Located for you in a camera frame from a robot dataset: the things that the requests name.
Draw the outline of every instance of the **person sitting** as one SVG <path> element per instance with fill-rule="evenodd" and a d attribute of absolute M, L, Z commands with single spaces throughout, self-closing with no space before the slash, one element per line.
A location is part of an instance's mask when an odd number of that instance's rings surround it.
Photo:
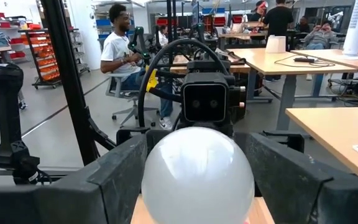
<path fill-rule="evenodd" d="M 266 8 L 265 1 L 258 1 L 256 3 L 255 13 L 251 16 L 249 21 L 250 22 L 262 22 L 264 19 L 263 16 L 265 15 L 266 9 L 267 8 Z M 258 31 L 263 30 L 263 28 L 261 28 L 261 27 L 255 27 L 255 29 Z M 250 39 L 251 39 L 251 44 L 262 44 L 262 42 L 264 42 L 266 37 L 250 37 Z"/>
<path fill-rule="evenodd" d="M 122 90 L 139 90 L 145 70 L 136 65 L 142 59 L 141 55 L 134 54 L 128 49 L 129 39 L 125 36 L 125 33 L 129 31 L 130 16 L 126 7 L 121 4 L 111 6 L 109 16 L 110 21 L 114 24 L 114 32 L 104 41 L 100 70 L 103 73 L 128 74 L 127 77 L 122 79 Z M 166 93 L 172 93 L 172 84 L 160 82 L 157 88 Z M 165 130 L 172 129 L 170 120 L 172 108 L 172 101 L 161 99 L 160 126 Z"/>
<path fill-rule="evenodd" d="M 302 18 L 299 20 L 297 29 L 299 30 L 299 32 L 310 33 L 310 26 L 308 24 L 308 19 L 306 18 L 306 16 L 302 16 Z"/>
<path fill-rule="evenodd" d="M 325 21 L 322 26 L 315 26 L 313 31 L 305 37 L 306 49 L 328 49 L 329 43 L 336 41 L 331 25 L 331 21 Z"/>
<path fill-rule="evenodd" d="M 166 34 L 168 33 L 168 27 L 166 25 L 160 26 L 160 33 L 158 35 L 158 38 L 160 39 L 160 45 L 161 47 L 164 47 L 168 44 L 168 38 Z"/>

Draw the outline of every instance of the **power adapter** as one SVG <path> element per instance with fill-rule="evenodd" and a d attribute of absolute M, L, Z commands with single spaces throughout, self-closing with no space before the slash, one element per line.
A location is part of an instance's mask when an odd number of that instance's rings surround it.
<path fill-rule="evenodd" d="M 295 62 L 307 62 L 307 63 L 314 63 L 316 60 L 312 59 L 312 58 L 294 58 L 293 59 Z"/>

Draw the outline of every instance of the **camera lens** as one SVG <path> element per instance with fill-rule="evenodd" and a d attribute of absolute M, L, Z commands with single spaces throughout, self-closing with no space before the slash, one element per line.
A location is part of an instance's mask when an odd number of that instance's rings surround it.
<path fill-rule="evenodd" d="M 216 108 L 218 106 L 218 102 L 216 100 L 211 100 L 211 102 L 209 102 L 209 105 L 211 105 L 212 108 Z"/>
<path fill-rule="evenodd" d="M 200 102 L 198 100 L 193 101 L 193 107 L 194 108 L 199 108 L 200 107 Z"/>

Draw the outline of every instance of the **office chair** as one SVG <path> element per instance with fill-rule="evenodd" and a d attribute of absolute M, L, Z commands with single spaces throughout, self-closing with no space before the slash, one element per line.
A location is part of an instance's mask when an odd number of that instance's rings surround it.
<path fill-rule="evenodd" d="M 125 98 L 125 99 L 128 99 L 128 102 L 130 102 L 130 101 L 133 102 L 133 105 L 131 108 L 114 112 L 111 116 L 111 119 L 117 120 L 117 115 L 127 114 L 127 116 L 120 122 L 120 126 L 123 126 L 125 124 L 125 122 L 127 122 L 131 117 L 134 116 L 135 119 L 137 119 L 137 117 L 138 117 L 136 101 L 138 100 L 139 91 L 138 90 L 121 90 L 122 79 L 124 77 L 127 77 L 128 74 L 110 73 L 110 74 L 108 74 L 108 76 L 110 77 L 110 81 L 109 81 L 109 85 L 106 90 L 106 96 L 113 96 L 116 98 Z M 155 110 L 157 112 L 157 114 L 159 114 L 158 108 L 148 108 L 148 107 L 144 108 L 144 111 L 153 111 L 153 110 Z M 147 120 L 149 120 L 151 122 L 151 126 L 154 127 L 155 122 L 152 122 L 152 119 L 150 117 L 148 117 L 146 114 L 145 114 L 145 117 Z"/>

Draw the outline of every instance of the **white t-shirt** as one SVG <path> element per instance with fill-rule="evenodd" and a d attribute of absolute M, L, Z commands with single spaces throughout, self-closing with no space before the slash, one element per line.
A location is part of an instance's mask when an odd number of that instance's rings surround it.
<path fill-rule="evenodd" d="M 158 38 L 160 39 L 160 45 L 161 47 L 164 47 L 165 45 L 168 44 L 168 39 L 165 35 L 163 35 L 161 32 L 160 32 L 160 35 L 158 36 Z"/>
<path fill-rule="evenodd" d="M 117 35 L 112 32 L 104 41 L 103 52 L 101 56 L 102 61 L 112 62 L 113 60 L 120 60 L 128 57 L 131 51 L 128 49 L 129 39 L 126 36 Z M 124 73 L 128 76 L 132 73 L 140 71 L 140 67 L 133 66 L 127 63 L 114 71 L 114 73 Z"/>

